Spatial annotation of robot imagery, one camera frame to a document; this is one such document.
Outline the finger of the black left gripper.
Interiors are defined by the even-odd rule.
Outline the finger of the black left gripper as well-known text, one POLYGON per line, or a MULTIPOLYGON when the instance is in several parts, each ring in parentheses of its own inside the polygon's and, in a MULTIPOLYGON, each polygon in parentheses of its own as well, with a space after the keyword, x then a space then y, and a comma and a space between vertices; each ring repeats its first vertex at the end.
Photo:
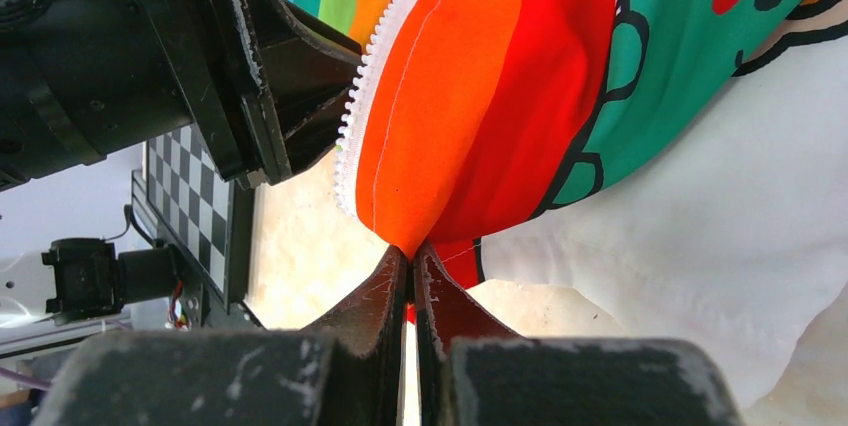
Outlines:
POLYGON ((298 175, 336 145, 361 48, 289 0, 230 1, 261 167, 298 175))

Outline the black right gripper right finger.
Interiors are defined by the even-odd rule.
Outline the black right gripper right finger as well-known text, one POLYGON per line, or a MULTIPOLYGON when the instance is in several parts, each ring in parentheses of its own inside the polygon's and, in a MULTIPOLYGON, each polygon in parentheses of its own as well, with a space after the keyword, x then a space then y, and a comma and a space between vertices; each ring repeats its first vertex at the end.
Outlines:
POLYGON ((446 272, 413 261, 425 425, 739 425, 714 362, 668 338, 528 338, 446 272))

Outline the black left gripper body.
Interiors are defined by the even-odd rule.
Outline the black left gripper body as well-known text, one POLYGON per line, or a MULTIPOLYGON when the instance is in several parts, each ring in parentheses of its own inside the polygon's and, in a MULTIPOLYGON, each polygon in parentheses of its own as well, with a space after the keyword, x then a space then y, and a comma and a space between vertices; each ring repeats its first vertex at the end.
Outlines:
POLYGON ((292 174, 272 75, 284 0, 1 0, 1 187, 182 126, 227 180, 292 174))

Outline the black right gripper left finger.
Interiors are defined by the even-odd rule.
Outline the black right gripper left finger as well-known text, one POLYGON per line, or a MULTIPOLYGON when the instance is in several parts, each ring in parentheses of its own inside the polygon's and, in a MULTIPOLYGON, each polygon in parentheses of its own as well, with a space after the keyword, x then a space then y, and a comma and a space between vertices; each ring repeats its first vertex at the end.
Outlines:
POLYGON ((407 259, 388 248, 296 330, 110 332, 68 359, 38 425, 399 425, 407 259))

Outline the rainbow and white kids jacket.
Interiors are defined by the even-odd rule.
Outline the rainbow and white kids jacket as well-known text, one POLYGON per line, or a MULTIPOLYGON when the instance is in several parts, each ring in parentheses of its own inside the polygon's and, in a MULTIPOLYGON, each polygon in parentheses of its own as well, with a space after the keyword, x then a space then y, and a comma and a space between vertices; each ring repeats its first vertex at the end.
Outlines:
POLYGON ((745 408, 846 288, 847 0, 290 1, 363 63, 288 243, 572 288, 745 408))

